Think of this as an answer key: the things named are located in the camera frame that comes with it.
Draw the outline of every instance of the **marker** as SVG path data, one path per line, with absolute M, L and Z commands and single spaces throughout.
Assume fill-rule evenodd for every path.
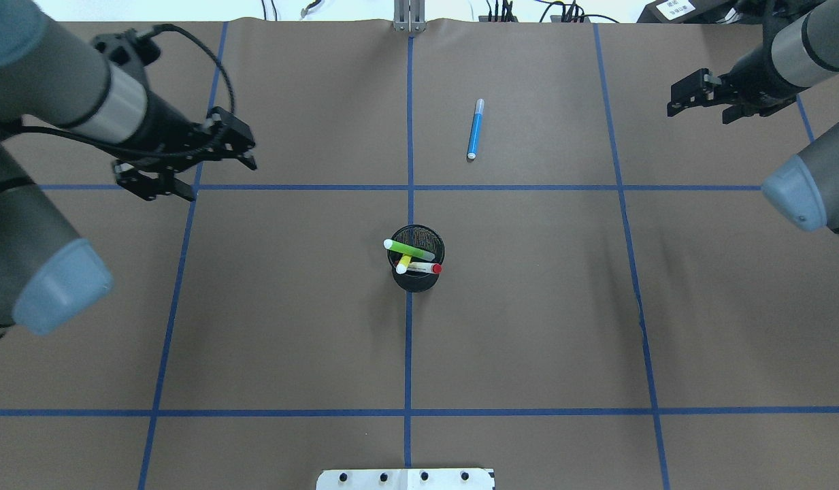
M 474 110 L 474 122 L 471 125 L 471 140 L 468 142 L 468 159 L 476 158 L 476 146 L 479 145 L 479 129 L 482 127 L 482 108 L 484 106 L 484 100 L 476 100 L 476 109 Z
M 410 265 L 410 260 L 412 258 L 413 257 L 410 257 L 410 255 L 407 255 L 407 254 L 401 255 L 401 260 L 398 261 L 398 265 L 395 266 L 395 272 L 397 272 L 398 274 L 406 273 L 407 272 L 407 266 Z
M 410 257 L 416 257 L 417 259 L 422 259 L 424 261 L 433 261 L 435 258 L 434 254 L 426 252 L 422 248 L 410 247 L 410 245 L 405 245 L 404 243 L 396 242 L 394 240 L 385 239 L 382 241 L 382 245 L 387 250 L 391 250 L 399 254 L 410 255 Z
M 444 266 L 439 263 L 410 263 L 407 270 L 413 272 L 425 272 L 426 274 L 440 274 L 444 270 Z

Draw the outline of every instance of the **black cable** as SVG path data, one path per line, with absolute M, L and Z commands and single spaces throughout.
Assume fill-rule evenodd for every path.
M 543 22 L 543 19 L 546 18 L 546 13 L 549 12 L 549 9 L 553 8 L 553 5 L 561 5 L 561 15 L 562 16 L 565 15 L 566 5 L 565 5 L 564 2 L 540 2 L 540 3 L 546 3 L 546 10 L 543 11 L 543 15 L 540 16 L 540 20 L 538 20 L 538 22 Z
M 571 22 L 574 19 L 574 16 L 580 15 L 580 10 L 582 7 L 577 5 L 576 2 L 571 3 L 571 8 L 567 9 L 567 14 L 561 17 L 562 22 Z
M 232 113 L 232 116 L 235 116 L 235 89 L 232 87 L 232 80 L 229 78 L 229 74 L 226 72 L 226 68 L 223 64 L 220 63 L 220 60 L 216 58 L 216 55 L 199 40 L 198 37 L 195 37 L 189 31 L 183 29 L 182 27 L 178 27 L 174 24 L 158 24 L 152 26 L 154 30 L 152 33 L 146 34 L 145 36 L 139 36 L 138 40 L 144 41 L 149 39 L 150 37 L 157 36 L 162 32 L 177 32 L 177 34 L 181 34 L 183 37 L 188 38 L 192 41 L 196 46 L 201 48 L 207 54 L 208 58 L 214 60 L 214 64 L 216 68 L 219 69 L 220 74 L 223 75 L 223 80 L 226 82 L 226 88 L 229 90 L 229 112 Z M 39 125 L 25 125 L 21 128 L 21 130 L 17 131 L 17 133 L 40 133 L 40 134 L 51 134 L 53 136 L 65 137 L 67 140 L 74 140 L 75 142 L 86 143 L 87 145 L 95 146 L 95 148 L 99 148 L 102 150 L 112 150 L 115 152 L 120 152 L 122 154 L 127 155 L 134 155 L 136 157 L 143 157 L 143 158 L 183 158 L 183 157 L 192 157 L 198 155 L 201 152 L 207 152 L 208 149 L 213 148 L 214 146 L 218 145 L 223 137 L 226 136 L 226 132 L 231 127 L 231 121 L 224 121 L 223 126 L 220 128 L 219 131 L 214 134 L 214 137 L 211 137 L 210 141 L 205 143 L 198 148 L 194 148 L 192 150 L 186 150 L 185 152 L 171 152 L 171 153 L 163 153 L 163 152 L 146 152 L 143 150 L 133 150 L 130 148 L 123 148 L 122 146 L 111 145 L 105 142 L 99 142 L 99 140 L 94 140 L 91 137 L 80 136 L 80 134 L 68 133 L 68 131 L 61 131 L 52 127 L 39 127 Z
M 582 15 L 582 16 L 575 16 L 575 19 L 577 19 L 577 18 L 578 18 L 578 19 L 583 19 L 583 18 L 605 18 L 606 20 L 612 20 L 612 21 L 613 21 L 613 22 L 615 22 L 616 24 L 621 24 L 621 22 L 619 22 L 618 20 L 616 20 L 616 19 L 614 19 L 614 18 L 609 18 L 608 16 L 602 16 L 602 15 L 600 15 L 600 14 L 585 14 L 585 15 Z
M 310 9 L 313 9 L 314 7 L 316 7 L 317 5 L 319 5 L 322 2 L 323 2 L 323 0 L 313 0 L 313 2 L 309 3 L 307 7 L 304 7 L 303 9 L 301 9 L 301 18 L 304 18 L 304 16 L 308 15 L 308 12 L 310 12 Z

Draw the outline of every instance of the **black mesh pen cup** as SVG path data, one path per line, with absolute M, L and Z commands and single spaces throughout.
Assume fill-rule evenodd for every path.
M 434 263 L 443 265 L 444 263 L 444 241 L 440 239 L 440 235 L 435 233 L 433 229 L 424 227 L 422 225 L 408 225 L 403 229 L 398 230 L 392 235 L 392 240 L 401 242 L 411 247 L 422 248 L 435 255 Z M 401 289 L 411 293 L 421 293 L 428 291 L 434 283 L 438 281 L 437 274 L 426 274 L 425 272 L 416 272 L 408 270 L 406 273 L 398 274 L 395 272 L 395 266 L 401 260 L 401 254 L 391 250 L 386 251 L 389 258 L 389 265 L 392 267 L 392 277 Z M 414 257 L 413 261 L 419 263 L 427 263 L 428 261 Z

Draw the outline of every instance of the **blue tape line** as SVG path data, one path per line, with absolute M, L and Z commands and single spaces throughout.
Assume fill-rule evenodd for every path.
M 205 191 L 406 191 L 407 186 L 314 184 L 201 184 Z
M 407 224 L 413 224 L 413 37 L 407 38 Z M 413 403 L 413 293 L 406 292 L 404 314 L 404 467 L 410 468 L 410 407 Z
M 330 417 L 403 417 L 400 409 L 356 410 L 159 410 L 159 417 L 259 417 L 259 418 L 330 418 Z
M 663 185 L 663 186 L 640 186 L 622 185 L 627 191 L 759 191 L 761 186 L 689 186 L 689 185 Z
M 229 23 L 223 22 L 223 29 L 220 32 L 220 48 L 217 52 L 217 58 L 220 62 L 223 61 L 223 50 L 226 48 L 226 36 L 229 34 Z M 219 69 L 214 69 L 214 79 L 210 84 L 210 97 L 208 97 L 208 109 L 214 105 L 216 99 L 216 89 L 220 80 Z M 195 171 L 195 182 L 193 183 L 193 190 L 197 191 L 201 185 L 201 173 L 204 170 L 204 164 L 198 164 Z M 162 400 L 162 387 L 165 384 L 165 373 L 168 366 L 168 354 L 171 350 L 171 335 L 174 332 L 174 319 L 177 317 L 177 306 L 180 301 L 180 287 L 183 285 L 183 271 L 186 267 L 186 252 L 189 250 L 189 237 L 192 234 L 193 219 L 195 219 L 195 205 L 198 201 L 192 201 L 189 204 L 189 211 L 186 213 L 186 227 L 183 230 L 183 243 L 180 246 L 180 260 L 177 262 L 177 275 L 174 279 L 174 292 L 171 295 L 171 309 L 168 311 L 168 324 L 165 329 L 165 340 L 162 342 L 162 356 L 159 361 L 159 374 L 156 376 L 156 391 L 152 398 L 152 414 L 150 415 L 150 424 L 148 426 L 148 437 L 144 444 L 144 458 L 142 459 L 142 471 L 138 477 L 138 490 L 144 490 L 146 486 L 146 477 L 148 476 L 148 469 L 150 467 L 150 455 L 152 454 L 152 443 L 154 443 L 156 435 L 156 421 L 158 419 L 159 406 Z
M 413 224 L 413 37 L 407 38 L 407 224 Z
M 0 408 L 0 417 L 149 417 L 152 410 Z
M 120 190 L 112 184 L 44 184 L 43 190 Z M 397 184 L 201 184 L 205 191 L 407 191 L 411 186 Z M 638 185 L 625 184 L 627 191 L 759 191 L 761 186 L 727 185 Z M 414 185 L 414 191 L 618 191 L 606 184 L 431 184 Z
M 649 401 L 653 410 L 653 425 L 655 425 L 655 443 L 658 447 L 658 462 L 661 468 L 661 483 L 664 490 L 670 490 L 670 477 L 668 475 L 668 457 L 664 449 L 664 435 L 661 430 L 661 416 L 658 413 L 658 395 L 655 390 L 655 375 L 652 369 L 652 354 L 649 350 L 649 335 L 646 332 L 646 316 L 643 311 L 643 298 L 640 294 L 640 277 L 637 275 L 637 261 L 634 258 L 634 241 L 631 239 L 631 224 L 628 221 L 627 202 L 625 202 L 625 187 L 622 180 L 621 165 L 619 165 L 619 149 L 616 146 L 616 131 L 612 124 L 612 106 L 610 93 L 606 84 L 606 70 L 604 69 L 604 54 L 600 44 L 600 33 L 597 24 L 592 24 L 594 30 L 594 43 L 597 50 L 597 70 L 600 73 L 600 86 L 604 96 L 604 110 L 606 112 L 606 129 L 610 136 L 610 150 L 612 151 L 612 165 L 616 172 L 616 185 L 619 186 L 619 209 L 622 214 L 622 225 L 625 228 L 625 245 L 628 250 L 628 264 L 631 266 L 631 285 L 634 287 L 634 297 L 637 298 L 637 307 L 640 313 L 640 332 L 643 335 L 643 362 L 646 366 L 646 381 L 649 385 Z
M 736 415 L 776 413 L 839 413 L 839 406 L 709 406 L 660 408 L 661 415 Z
M 614 191 L 617 186 L 605 185 L 533 185 L 533 184 L 485 184 L 485 185 L 420 185 L 417 191 Z
M 597 417 L 652 415 L 649 408 L 417 408 L 414 417 Z
M 414 408 L 322 410 L 157 410 L 157 418 L 333 418 L 333 417 L 617 417 L 634 415 L 737 415 L 839 413 L 839 406 L 694 406 L 650 408 Z M 153 410 L 0 408 L 0 417 L 148 418 Z
M 806 135 L 809 137 L 809 142 L 812 143 L 815 141 L 815 134 L 812 131 L 812 125 L 809 124 L 809 117 L 806 114 L 806 108 L 803 106 L 803 99 L 801 99 L 800 94 L 797 94 L 797 108 L 801 112 L 803 127 L 806 128 Z
M 413 468 L 413 455 L 411 452 L 410 434 L 412 434 L 412 419 L 410 415 L 404 416 L 404 467 Z

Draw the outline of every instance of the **red marker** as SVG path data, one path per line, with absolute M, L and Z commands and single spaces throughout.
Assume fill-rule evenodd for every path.
M 444 266 L 439 263 L 410 263 L 407 270 L 425 272 L 426 274 L 440 274 L 444 270 Z

